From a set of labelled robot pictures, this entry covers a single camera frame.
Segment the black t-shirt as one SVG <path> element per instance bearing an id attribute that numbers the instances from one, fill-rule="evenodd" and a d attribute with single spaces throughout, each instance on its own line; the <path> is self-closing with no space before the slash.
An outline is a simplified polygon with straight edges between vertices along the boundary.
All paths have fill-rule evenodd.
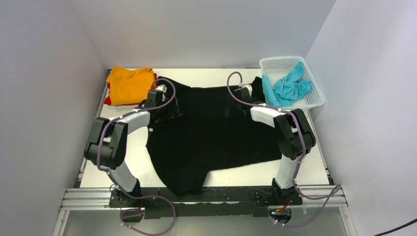
<path id="1" fill-rule="evenodd" d="M 226 115 L 228 88 L 192 88 L 161 77 L 181 116 L 149 125 L 146 144 L 163 184 L 176 195 L 200 192 L 210 171 L 279 160 L 276 131 Z"/>

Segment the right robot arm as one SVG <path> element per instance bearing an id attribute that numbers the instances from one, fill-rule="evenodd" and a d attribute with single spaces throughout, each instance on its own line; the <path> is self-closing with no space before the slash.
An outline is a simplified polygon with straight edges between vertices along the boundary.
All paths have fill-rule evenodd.
<path id="1" fill-rule="evenodd" d="M 293 194 L 298 196 L 296 178 L 303 158 L 316 145 L 316 138 L 307 121 L 304 111 L 292 111 L 269 107 L 266 104 L 253 104 L 249 88 L 228 89 L 226 115 L 241 113 L 245 118 L 272 127 L 277 133 L 277 144 L 283 157 L 277 174 L 272 180 L 271 198 L 283 204 Z"/>

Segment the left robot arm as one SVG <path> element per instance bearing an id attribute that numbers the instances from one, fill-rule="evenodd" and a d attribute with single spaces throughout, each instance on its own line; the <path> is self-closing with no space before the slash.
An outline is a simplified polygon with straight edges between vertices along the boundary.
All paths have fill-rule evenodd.
<path id="1" fill-rule="evenodd" d="M 132 111 L 114 118 L 94 120 L 84 157 L 106 173 L 116 189 L 122 192 L 122 200 L 128 206 L 136 206 L 142 197 L 140 182 L 125 162 L 128 135 L 152 122 L 179 115 L 176 94 L 167 95 L 163 90 L 151 89 L 147 99 Z"/>

